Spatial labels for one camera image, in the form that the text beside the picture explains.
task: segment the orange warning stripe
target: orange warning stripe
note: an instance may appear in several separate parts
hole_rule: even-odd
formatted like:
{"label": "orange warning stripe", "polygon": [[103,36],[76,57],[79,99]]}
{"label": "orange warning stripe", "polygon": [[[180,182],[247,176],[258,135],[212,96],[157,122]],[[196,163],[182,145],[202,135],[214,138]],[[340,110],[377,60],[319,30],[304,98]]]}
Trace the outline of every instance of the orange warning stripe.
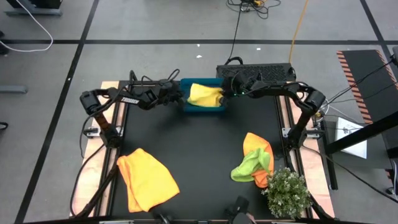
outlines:
{"label": "orange warning stripe", "polygon": [[[379,50],[376,50],[376,52],[377,52],[377,54],[379,55],[381,61],[382,61],[383,63],[387,63],[387,62],[384,60],[384,57],[382,56],[382,54],[380,53],[380,51],[379,51]],[[396,89],[398,90],[398,83],[396,83],[396,82],[397,82],[397,79],[396,79],[395,76],[392,74],[390,65],[385,66],[385,68],[386,68],[386,70],[387,70],[387,73],[388,73],[389,76],[390,76],[390,79],[395,83],[394,85],[395,85]]]}
{"label": "orange warning stripe", "polygon": [[366,108],[366,105],[362,99],[361,92],[359,92],[358,87],[356,86],[355,79],[353,74],[351,73],[351,70],[349,69],[349,66],[347,64],[347,60],[345,59],[344,54],[341,51],[337,51],[337,57],[340,62],[341,68],[344,71],[344,75],[347,78],[348,84],[351,86],[351,92],[354,95],[356,104],[358,106],[359,112],[362,115],[363,120],[365,121],[366,124],[372,124],[372,117],[369,114],[368,109]]}

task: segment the gray floor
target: gray floor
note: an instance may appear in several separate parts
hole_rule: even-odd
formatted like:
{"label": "gray floor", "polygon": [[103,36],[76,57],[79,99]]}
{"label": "gray floor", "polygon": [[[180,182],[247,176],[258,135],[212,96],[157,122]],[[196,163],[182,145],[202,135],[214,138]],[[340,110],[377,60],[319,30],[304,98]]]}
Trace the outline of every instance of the gray floor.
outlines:
{"label": "gray floor", "polygon": [[[39,17],[55,39],[80,39],[93,0],[64,0],[62,17]],[[238,39],[292,38],[304,0],[282,0],[263,21],[242,14]],[[367,0],[386,40],[398,40],[395,0]],[[7,9],[6,1],[0,9]],[[232,39],[237,13],[225,1],[99,0],[88,39],[162,40]],[[0,29],[8,39],[47,39],[29,17],[0,13]],[[377,40],[359,0],[310,1],[298,34],[301,40]],[[43,45],[16,45],[34,49]],[[0,135],[0,222],[15,220],[37,156],[49,128],[57,100],[77,45],[56,44],[33,54],[11,52],[0,58],[0,83],[29,87],[26,95],[0,95],[0,120],[10,123]],[[247,63],[286,62],[289,45],[239,44],[234,55]],[[293,66],[298,80],[318,88],[327,97],[348,86],[336,57],[337,50],[378,49],[378,45],[296,45]],[[69,198],[81,165],[78,133],[86,117],[79,102],[82,91],[98,88],[105,80],[125,80],[130,69],[137,76],[163,78],[181,69],[179,78],[213,77],[224,64],[229,44],[96,45],[83,48],[61,117],[52,139],[25,222],[67,218]],[[351,92],[342,100],[353,98]],[[361,115],[353,101],[334,105],[354,119]],[[383,170],[355,169],[384,190],[391,186]],[[342,220],[396,223],[397,205],[374,193],[343,170],[336,170],[340,189],[331,192],[336,216]]]}

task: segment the white label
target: white label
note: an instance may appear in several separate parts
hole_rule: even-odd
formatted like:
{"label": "white label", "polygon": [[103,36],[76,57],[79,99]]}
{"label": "white label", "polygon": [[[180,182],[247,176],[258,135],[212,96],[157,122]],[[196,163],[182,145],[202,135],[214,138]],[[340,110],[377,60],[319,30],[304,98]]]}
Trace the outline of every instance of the white label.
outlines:
{"label": "white label", "polygon": [[125,102],[125,103],[132,103],[132,104],[138,104],[138,102],[139,102],[139,100],[130,99],[130,98],[126,98],[126,97],[123,97],[121,101]]}

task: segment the green cloth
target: green cloth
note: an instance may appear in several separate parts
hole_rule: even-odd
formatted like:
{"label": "green cloth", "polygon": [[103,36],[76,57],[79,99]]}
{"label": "green cloth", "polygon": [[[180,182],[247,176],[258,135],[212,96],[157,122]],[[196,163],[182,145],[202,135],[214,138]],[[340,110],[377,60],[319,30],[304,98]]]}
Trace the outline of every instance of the green cloth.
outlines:
{"label": "green cloth", "polygon": [[241,165],[231,171],[231,178],[237,182],[253,181],[254,177],[251,174],[257,170],[262,169],[270,173],[268,170],[270,160],[269,153],[264,149],[251,151],[243,158]]}

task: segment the yellow cable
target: yellow cable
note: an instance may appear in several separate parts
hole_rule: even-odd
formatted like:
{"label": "yellow cable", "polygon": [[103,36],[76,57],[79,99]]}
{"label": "yellow cable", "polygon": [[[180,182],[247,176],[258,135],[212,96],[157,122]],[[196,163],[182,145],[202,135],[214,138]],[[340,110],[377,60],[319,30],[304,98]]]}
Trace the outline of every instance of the yellow cable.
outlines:
{"label": "yellow cable", "polygon": [[300,29],[300,26],[301,26],[301,22],[303,21],[303,17],[304,17],[304,14],[305,14],[305,10],[306,10],[306,8],[307,8],[307,5],[308,5],[308,0],[305,1],[304,9],[303,9],[303,11],[301,12],[300,20],[298,20],[298,24],[297,24],[297,27],[296,27],[296,31],[294,32],[294,36],[293,36],[293,40],[292,40],[292,45],[290,46],[289,63],[292,63],[292,54],[293,54],[294,40],[296,39],[296,35],[297,35],[297,33],[299,32],[299,29]]}

